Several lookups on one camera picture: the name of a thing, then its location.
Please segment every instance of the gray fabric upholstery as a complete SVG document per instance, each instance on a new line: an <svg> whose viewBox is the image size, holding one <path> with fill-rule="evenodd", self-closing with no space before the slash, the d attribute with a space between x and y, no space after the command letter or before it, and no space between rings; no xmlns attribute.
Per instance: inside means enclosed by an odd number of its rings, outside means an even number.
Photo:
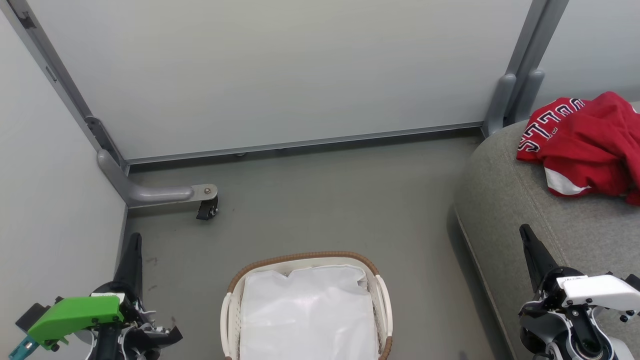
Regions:
<svg viewBox="0 0 640 360"><path fill-rule="evenodd" d="M640 208L600 195L551 195L542 166L515 159L524 126L508 126L477 148L455 199L461 226L518 360L532 356L518 336L518 311L533 296L518 232L521 224L531 225L560 265L587 275L640 275ZM607 335L623 340L640 359L640 318L621 323L619 317L606 311L599 322Z"/></svg>

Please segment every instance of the basket handle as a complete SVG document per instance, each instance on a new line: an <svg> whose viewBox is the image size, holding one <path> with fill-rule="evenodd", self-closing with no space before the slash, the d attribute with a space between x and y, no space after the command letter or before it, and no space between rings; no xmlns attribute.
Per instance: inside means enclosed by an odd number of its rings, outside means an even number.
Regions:
<svg viewBox="0 0 640 360"><path fill-rule="evenodd" d="M389 297L389 291L382 276L376 275L376 279L378 280L378 288L382 291L382 299L384 301L383 307L385 318L387 319L387 336L391 336L394 331L394 315L391 312L391 298Z"/></svg>
<svg viewBox="0 0 640 360"><path fill-rule="evenodd" d="M229 350L229 336L227 326L230 303L231 293L227 293L225 299L222 300L222 311L220 312L220 340L222 342L222 351L225 353L225 357L231 356L231 351Z"/></svg>

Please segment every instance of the white bag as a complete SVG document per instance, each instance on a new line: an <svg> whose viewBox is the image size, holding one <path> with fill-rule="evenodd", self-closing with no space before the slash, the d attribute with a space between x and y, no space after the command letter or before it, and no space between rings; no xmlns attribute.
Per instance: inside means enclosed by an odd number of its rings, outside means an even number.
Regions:
<svg viewBox="0 0 640 360"><path fill-rule="evenodd" d="M376 360L378 335L365 272L331 265L247 275L242 360Z"/></svg>

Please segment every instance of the gray floor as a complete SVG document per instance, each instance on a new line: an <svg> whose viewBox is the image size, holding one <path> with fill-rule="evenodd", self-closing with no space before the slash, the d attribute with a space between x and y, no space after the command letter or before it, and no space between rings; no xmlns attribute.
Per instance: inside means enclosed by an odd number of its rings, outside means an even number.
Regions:
<svg viewBox="0 0 640 360"><path fill-rule="evenodd" d="M459 240L452 189L477 137L249 154L231 162L132 174L142 184L215 183L220 213L196 206L132 213L143 236L144 299L184 340L165 359L223 359L219 319L233 276L273 256L350 250L373 261L394 312L390 359L505 359Z"/></svg>

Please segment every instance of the white wall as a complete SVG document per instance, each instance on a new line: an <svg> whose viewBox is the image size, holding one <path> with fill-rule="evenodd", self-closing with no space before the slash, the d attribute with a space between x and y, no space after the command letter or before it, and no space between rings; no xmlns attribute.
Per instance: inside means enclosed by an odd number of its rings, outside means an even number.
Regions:
<svg viewBox="0 0 640 360"><path fill-rule="evenodd" d="M124 158L480 122L509 0L28 0Z"/></svg>
<svg viewBox="0 0 640 360"><path fill-rule="evenodd" d="M6 11L6 2L0 4ZM24 338L13 323L39 302L86 296L112 279L125 204L94 148L0 13L0 352ZM69 337L55 354L84 359Z"/></svg>
<svg viewBox="0 0 640 360"><path fill-rule="evenodd" d="M609 90L640 100L639 19L637 0L569 1L540 62L546 75L533 109Z"/></svg>

